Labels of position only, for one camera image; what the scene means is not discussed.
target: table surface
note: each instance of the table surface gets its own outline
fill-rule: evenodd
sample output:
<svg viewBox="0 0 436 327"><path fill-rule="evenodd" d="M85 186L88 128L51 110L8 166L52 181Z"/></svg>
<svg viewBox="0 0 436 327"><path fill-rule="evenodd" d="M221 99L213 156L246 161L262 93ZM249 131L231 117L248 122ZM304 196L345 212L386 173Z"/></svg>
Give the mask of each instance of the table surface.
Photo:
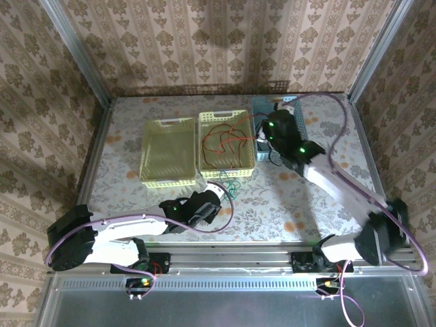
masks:
<svg viewBox="0 0 436 327"><path fill-rule="evenodd" d="M349 112L346 134L340 139L334 160L358 181L373 189L367 162L344 95L338 95ZM203 178L197 173L196 185L147 189L139 180L141 142L147 119L198 117L200 112L246 108L251 112L252 95L199 95L184 97L118 98L106 137L93 186L90 210L97 215L136 211L164 200L190 196L202 191ZM336 102L321 96L300 101L310 140L328 149L343 122ZM253 175L239 178L235 215L231 226L214 234L185 231L181 234L143 236L147 242L316 242L329 234L348 234L360 229L350 214L318 186L304 181L284 166L257 162ZM229 219L227 200L212 224L216 229Z"/></svg>

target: yellow basket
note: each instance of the yellow basket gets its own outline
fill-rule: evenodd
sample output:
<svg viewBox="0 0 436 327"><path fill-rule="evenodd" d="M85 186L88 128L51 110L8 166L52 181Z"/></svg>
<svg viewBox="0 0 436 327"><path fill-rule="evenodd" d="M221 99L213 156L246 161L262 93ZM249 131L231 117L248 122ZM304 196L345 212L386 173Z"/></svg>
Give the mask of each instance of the yellow basket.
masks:
<svg viewBox="0 0 436 327"><path fill-rule="evenodd" d="M193 118L147 121L140 180L148 188L195 185L196 122Z"/></svg>
<svg viewBox="0 0 436 327"><path fill-rule="evenodd" d="M254 170L254 146L253 140L248 140L245 146L239 146L237 142L233 142L232 146L235 154L231 152L228 146L225 147L225 152L216 155L214 152L205 151L207 162L214 165L208 165L204 159L202 152L202 141L209 131L222 123L233 125L241 119L248 117L246 110L233 110L222 112L202 112L198 117L198 167L200 173L204 178L219 178L219 173L224 171L229 177L248 177L251 176ZM242 123L235 126L235 129L240 129L245 133L248 138L253 136L251 132L250 119L245 119ZM228 130L228 127L217 127L214 131ZM220 135L214 134L206 139L204 145L209 149L219 149ZM238 157L238 150L240 151L240 163Z"/></svg>

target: black cable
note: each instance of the black cable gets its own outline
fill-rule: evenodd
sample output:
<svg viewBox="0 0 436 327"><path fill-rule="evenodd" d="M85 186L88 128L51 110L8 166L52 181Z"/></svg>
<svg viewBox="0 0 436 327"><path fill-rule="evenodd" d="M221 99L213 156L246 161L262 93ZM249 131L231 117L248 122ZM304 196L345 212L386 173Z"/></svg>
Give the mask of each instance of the black cable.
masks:
<svg viewBox="0 0 436 327"><path fill-rule="evenodd" d="M258 136L258 133L259 133L259 130L260 130L260 125L265 121L266 119L263 119L262 121L260 121L257 125L256 125L256 127L255 127L255 129L254 129L254 131L255 131L255 133L256 133L256 137ZM260 145L259 145L259 142L256 142L256 145L258 146L258 151L262 151L262 149L260 148Z"/></svg>
<svg viewBox="0 0 436 327"><path fill-rule="evenodd" d="M273 165L275 165L275 166L277 166L277 167L280 167L283 163L280 163L280 164L277 164L277 163L275 163L273 160L271 160L271 153L272 153L272 151L273 151L273 148L271 147L271 145L268 143L268 146L269 146L269 148L270 148L270 152L268 153L268 159L269 159L269 161L273 164Z"/></svg>

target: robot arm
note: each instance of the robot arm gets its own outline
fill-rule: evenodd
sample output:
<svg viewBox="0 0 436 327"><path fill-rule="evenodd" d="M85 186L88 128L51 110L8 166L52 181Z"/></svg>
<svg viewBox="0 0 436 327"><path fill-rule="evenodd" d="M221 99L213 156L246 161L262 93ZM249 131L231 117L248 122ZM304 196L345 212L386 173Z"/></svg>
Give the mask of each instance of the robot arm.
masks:
<svg viewBox="0 0 436 327"><path fill-rule="evenodd" d="M212 223L221 209L224 191L208 183L190 198L167 200L157 206L123 215L94 220L86 205L74 207L47 229L51 266L69 270L86 263L107 263L139 267L148 264L149 254L139 235L181 233L185 228L160 217L194 228L199 222Z"/></svg>
<svg viewBox="0 0 436 327"><path fill-rule="evenodd" d="M337 165L330 165L325 150L312 141L303 141L294 116L277 110L262 122L256 139L269 142L285 164L301 177L318 185L342 204L362 227L357 234L330 235L313 248L313 259L321 270L341 260L364 259L381 264L381 253L391 254L406 239L399 228L382 213L376 202L387 208L403 225L408 224L407 206L401 200L386 201Z"/></svg>

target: patterned wallpaper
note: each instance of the patterned wallpaper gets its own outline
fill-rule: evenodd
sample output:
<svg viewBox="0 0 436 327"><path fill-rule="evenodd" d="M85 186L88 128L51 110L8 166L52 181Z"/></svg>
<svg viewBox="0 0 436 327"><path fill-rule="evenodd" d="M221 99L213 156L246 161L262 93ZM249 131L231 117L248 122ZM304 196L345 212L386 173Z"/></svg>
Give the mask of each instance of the patterned wallpaper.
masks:
<svg viewBox="0 0 436 327"><path fill-rule="evenodd" d="M100 113L38 1L0 1L0 326L30 326L46 228L74 205Z"/></svg>
<svg viewBox="0 0 436 327"><path fill-rule="evenodd" d="M380 178L436 266L436 2L416 0L358 101ZM435 269L424 278L436 307Z"/></svg>
<svg viewBox="0 0 436 327"><path fill-rule="evenodd" d="M61 0L113 97L346 91L392 0Z"/></svg>

